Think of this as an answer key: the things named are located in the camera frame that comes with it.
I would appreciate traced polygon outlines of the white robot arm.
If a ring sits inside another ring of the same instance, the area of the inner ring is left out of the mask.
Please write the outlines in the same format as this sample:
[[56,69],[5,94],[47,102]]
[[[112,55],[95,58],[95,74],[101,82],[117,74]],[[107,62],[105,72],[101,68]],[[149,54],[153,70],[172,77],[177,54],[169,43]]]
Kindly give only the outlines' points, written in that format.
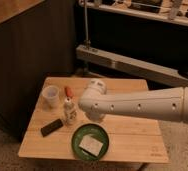
[[91,120],[103,114],[123,115],[188,124],[188,87],[107,94],[106,84],[91,79],[78,106]]

